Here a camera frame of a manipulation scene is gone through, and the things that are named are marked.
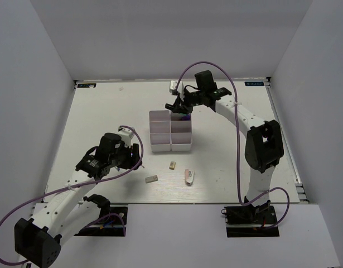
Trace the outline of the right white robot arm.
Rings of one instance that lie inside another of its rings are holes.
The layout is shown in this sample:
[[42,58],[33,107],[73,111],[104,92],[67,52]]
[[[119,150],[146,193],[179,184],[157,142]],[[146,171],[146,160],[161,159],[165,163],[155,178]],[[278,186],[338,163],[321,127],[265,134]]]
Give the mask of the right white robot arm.
[[240,202],[248,221],[259,222],[270,205],[270,183],[275,167],[284,155],[281,128],[276,120],[266,121],[235,99],[235,94],[214,82],[211,71],[195,75],[197,86],[188,91],[181,82],[170,82],[169,91],[176,96],[174,104],[166,104],[173,113],[190,114],[195,106],[211,108],[236,127],[245,137],[244,156],[250,166],[247,194]]

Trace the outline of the pink white stapler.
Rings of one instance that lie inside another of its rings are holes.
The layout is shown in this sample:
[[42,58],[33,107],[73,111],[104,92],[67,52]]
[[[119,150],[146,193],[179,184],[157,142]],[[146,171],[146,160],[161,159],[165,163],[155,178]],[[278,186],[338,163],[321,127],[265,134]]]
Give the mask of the pink white stapler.
[[186,169],[184,173],[185,184],[191,186],[194,182],[194,171]]

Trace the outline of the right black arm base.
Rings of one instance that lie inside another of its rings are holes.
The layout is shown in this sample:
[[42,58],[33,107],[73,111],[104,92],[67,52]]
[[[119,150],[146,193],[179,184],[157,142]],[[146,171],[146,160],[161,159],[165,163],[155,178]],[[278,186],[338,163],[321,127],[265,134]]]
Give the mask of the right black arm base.
[[225,218],[227,238],[279,237],[274,206],[270,201],[260,207],[228,206],[221,210]]

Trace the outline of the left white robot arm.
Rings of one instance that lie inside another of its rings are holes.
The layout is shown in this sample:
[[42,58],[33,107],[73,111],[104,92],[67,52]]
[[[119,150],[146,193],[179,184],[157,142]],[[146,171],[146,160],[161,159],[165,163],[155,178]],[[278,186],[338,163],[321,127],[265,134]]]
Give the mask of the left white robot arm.
[[141,142],[132,143],[135,130],[120,126],[117,133],[105,133],[76,164],[65,187],[52,193],[51,200],[29,219],[14,226],[15,251],[37,267],[50,267],[63,244],[84,227],[104,223],[113,214],[110,201],[88,195],[98,183],[109,179],[111,169],[127,174],[142,164]]

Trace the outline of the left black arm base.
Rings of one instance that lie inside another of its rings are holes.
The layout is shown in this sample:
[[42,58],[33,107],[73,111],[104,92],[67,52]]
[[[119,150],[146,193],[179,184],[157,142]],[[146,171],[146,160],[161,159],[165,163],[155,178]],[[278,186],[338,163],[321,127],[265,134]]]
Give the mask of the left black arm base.
[[83,204],[96,205],[96,222],[81,229],[75,237],[125,237],[127,230],[127,205],[113,205],[106,197],[92,194],[83,197]]

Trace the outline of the purple highlighter marker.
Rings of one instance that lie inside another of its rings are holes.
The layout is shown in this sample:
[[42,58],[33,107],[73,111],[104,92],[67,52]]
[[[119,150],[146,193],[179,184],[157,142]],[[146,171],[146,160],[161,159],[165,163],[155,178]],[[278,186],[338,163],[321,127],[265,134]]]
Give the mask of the purple highlighter marker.
[[180,121],[190,121],[191,115],[190,114],[182,114],[180,117]]

